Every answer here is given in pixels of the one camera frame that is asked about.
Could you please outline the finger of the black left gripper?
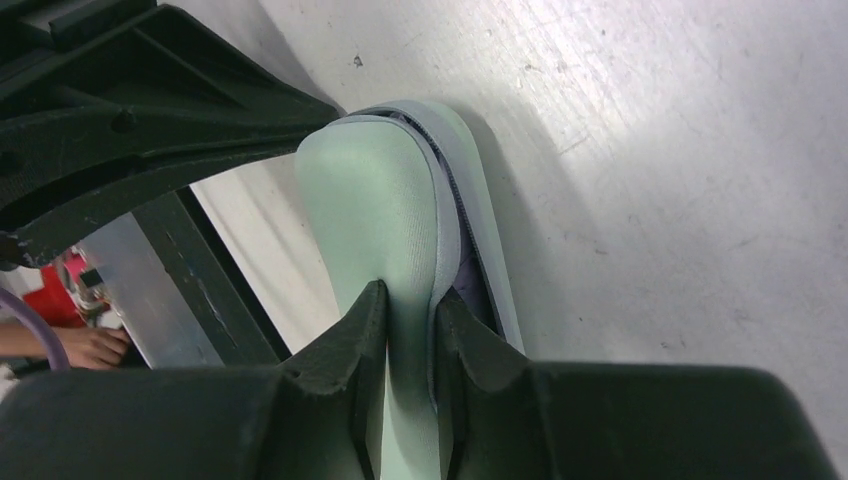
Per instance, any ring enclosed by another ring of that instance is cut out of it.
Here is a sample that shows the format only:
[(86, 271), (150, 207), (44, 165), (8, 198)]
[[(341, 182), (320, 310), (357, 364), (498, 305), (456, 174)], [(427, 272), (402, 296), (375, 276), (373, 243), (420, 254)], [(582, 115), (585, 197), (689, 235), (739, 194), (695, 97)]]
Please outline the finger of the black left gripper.
[(1, 7), (1, 215), (194, 161), (282, 151), (337, 110), (157, 3)]

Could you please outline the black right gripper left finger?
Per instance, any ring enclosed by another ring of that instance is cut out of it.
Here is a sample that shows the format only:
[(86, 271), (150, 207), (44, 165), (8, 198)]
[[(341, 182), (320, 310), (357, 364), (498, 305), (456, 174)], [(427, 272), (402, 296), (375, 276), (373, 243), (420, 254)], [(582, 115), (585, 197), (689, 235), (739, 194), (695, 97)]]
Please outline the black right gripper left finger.
[(1, 404), (5, 479), (375, 479), (386, 286), (276, 366), (65, 370)]

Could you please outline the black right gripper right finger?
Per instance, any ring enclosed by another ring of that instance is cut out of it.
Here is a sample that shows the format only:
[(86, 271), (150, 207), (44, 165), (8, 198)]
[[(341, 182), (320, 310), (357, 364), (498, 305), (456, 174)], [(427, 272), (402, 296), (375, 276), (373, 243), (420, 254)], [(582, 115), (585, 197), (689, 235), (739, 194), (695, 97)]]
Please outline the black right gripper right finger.
[(793, 393), (757, 369), (532, 361), (456, 293), (438, 305), (445, 479), (833, 479)]

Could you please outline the mint green umbrella case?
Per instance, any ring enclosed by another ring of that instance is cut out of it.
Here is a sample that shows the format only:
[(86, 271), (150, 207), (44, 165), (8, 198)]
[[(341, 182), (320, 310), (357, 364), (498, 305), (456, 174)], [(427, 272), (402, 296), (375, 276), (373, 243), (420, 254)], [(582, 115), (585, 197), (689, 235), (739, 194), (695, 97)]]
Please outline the mint green umbrella case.
[(338, 307), (370, 281), (388, 290), (381, 475), (436, 479), (437, 304), (455, 290), (510, 345), (523, 344), (473, 134), (445, 104), (386, 102), (310, 134), (295, 172)]

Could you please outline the bystander hand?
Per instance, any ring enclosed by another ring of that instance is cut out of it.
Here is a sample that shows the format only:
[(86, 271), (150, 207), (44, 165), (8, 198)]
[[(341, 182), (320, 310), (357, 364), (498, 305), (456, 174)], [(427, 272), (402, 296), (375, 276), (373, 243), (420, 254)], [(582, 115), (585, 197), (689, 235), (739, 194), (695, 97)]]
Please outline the bystander hand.
[(129, 335), (119, 328), (54, 328), (54, 332), (75, 368), (117, 368), (131, 345)]

